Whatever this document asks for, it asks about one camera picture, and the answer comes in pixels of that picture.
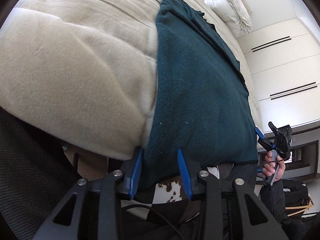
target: metal screw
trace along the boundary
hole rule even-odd
[[[200,175],[201,177],[208,177],[208,176],[209,176],[209,172],[207,172],[207,171],[200,171],[200,172],[199,172],[199,175]]]
[[[86,184],[87,183],[87,180],[86,179],[79,179],[78,180],[78,185],[79,186],[83,186],[84,184]]]
[[[236,184],[241,186],[244,184],[244,180],[243,179],[236,179]]]
[[[115,171],[113,171],[113,176],[119,177],[119,176],[121,176],[121,175],[122,175],[122,171],[121,171],[121,170],[115,170]]]

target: white wall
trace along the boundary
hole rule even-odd
[[[320,211],[320,179],[314,180],[312,182],[309,182],[306,184],[309,194],[311,196],[311,199],[313,200],[315,206],[310,208],[305,213],[313,213],[313,212],[319,212]]]
[[[291,0],[246,0],[252,13],[252,31],[291,20],[296,14]]]
[[[294,8],[296,17],[308,29],[308,31],[320,45],[320,28],[311,12],[309,11],[308,7],[302,0],[291,0],[291,3]]]
[[[246,0],[252,13],[252,31],[291,20],[299,19],[320,45],[320,28],[302,0]]]

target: folded duvet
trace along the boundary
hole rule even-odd
[[[237,37],[241,30],[252,30],[250,16],[241,0],[204,0],[204,2],[226,23]]]
[[[158,77],[162,0],[20,0],[0,29],[0,106],[68,143],[116,159],[147,147]],[[255,125],[259,102],[229,28],[205,13],[236,59]]]

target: fleece towel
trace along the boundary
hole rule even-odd
[[[257,162],[240,64],[203,15],[183,0],[162,0],[156,18],[158,93],[142,189],[178,174],[180,147],[202,166]]]

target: cabinet door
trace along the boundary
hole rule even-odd
[[[259,101],[263,132],[270,132],[268,122],[276,127],[300,126],[320,119],[320,86],[312,86],[283,97]]]
[[[320,47],[311,34],[292,38],[270,47],[245,54],[251,74],[282,64],[320,54]]]
[[[320,54],[252,75],[258,100],[277,97],[320,83]]]
[[[255,32],[249,33],[237,39],[243,54],[252,51],[253,48],[278,39],[290,38],[308,34],[308,30],[298,19],[273,24]]]

